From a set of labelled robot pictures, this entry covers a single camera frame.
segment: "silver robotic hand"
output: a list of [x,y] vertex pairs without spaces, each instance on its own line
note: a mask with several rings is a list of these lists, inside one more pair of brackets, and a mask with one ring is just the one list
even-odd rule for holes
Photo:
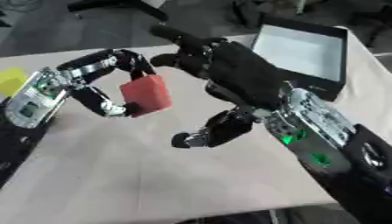
[[128,102],[115,105],[91,83],[116,68],[127,72],[132,79],[154,74],[149,62],[140,54],[127,50],[104,50],[69,61],[57,67],[45,67],[33,73],[28,81],[1,109],[11,126],[36,129],[45,125],[65,100],[72,96],[100,116],[131,116],[139,105]]
[[90,84],[119,68],[137,79],[154,74],[150,63],[140,54],[127,50],[104,50],[74,59],[57,67],[70,80],[71,96],[100,116],[131,116],[140,111],[139,105],[128,102],[115,105],[109,97]]

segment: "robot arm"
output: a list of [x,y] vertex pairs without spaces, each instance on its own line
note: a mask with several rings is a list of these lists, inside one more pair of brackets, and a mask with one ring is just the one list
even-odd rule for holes
[[279,68],[238,43],[165,26],[151,32],[180,47],[151,59],[154,66],[177,67],[207,80],[210,95],[235,105],[198,131],[177,134],[173,146],[215,147],[263,123],[358,221],[392,222],[392,148],[385,141],[315,94],[292,87]]
[[68,80],[71,96],[86,108],[100,116],[131,116],[140,111],[140,106],[128,102],[115,105],[109,97],[91,83],[119,68],[132,80],[144,74],[154,74],[152,66],[140,54],[127,50],[104,50],[74,59],[57,67]]

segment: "robotic hand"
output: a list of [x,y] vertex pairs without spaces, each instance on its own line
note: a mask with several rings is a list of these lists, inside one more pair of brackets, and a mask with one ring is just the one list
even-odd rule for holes
[[196,38],[162,25],[154,26],[151,32],[179,46],[177,53],[152,58],[153,66],[177,67],[207,80],[210,95],[235,105],[211,118],[200,131],[176,135],[174,147],[224,144],[251,131],[258,120],[253,111],[277,108],[283,83],[279,69],[245,46],[224,38]]
[[131,116],[140,111],[134,102],[116,106],[107,95],[90,84],[116,68],[130,74],[132,80],[155,74],[150,63],[141,55],[127,50],[104,50],[86,55],[57,67],[70,80],[71,96],[100,116]]
[[263,123],[358,221],[392,222],[389,144],[350,123],[315,94],[294,88],[284,72],[239,43],[196,38],[162,25],[151,32],[179,45],[177,53],[151,59],[152,65],[177,67],[207,80],[210,95],[235,105],[199,131],[177,134],[174,147],[215,147],[251,131],[253,123]]
[[100,116],[132,116],[142,109],[129,101],[115,105],[91,83],[119,68],[134,81],[145,74],[155,74],[150,63],[140,54],[127,50],[104,50],[64,63],[53,71],[45,67],[34,73],[10,98],[2,103],[8,127],[33,130],[43,126],[72,96]]

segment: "wire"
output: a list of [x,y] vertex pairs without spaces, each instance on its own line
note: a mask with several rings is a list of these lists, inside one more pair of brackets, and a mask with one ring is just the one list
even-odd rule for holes
[[43,0],[1,0],[0,10],[30,12],[39,9]]

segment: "black glove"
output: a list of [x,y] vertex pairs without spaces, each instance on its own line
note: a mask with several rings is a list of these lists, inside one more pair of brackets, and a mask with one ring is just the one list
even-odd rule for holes
[[153,66],[178,67],[194,77],[210,80],[251,106],[277,107],[282,74],[247,47],[224,38],[196,38],[163,25],[153,26],[151,32],[179,45],[177,53],[152,58]]

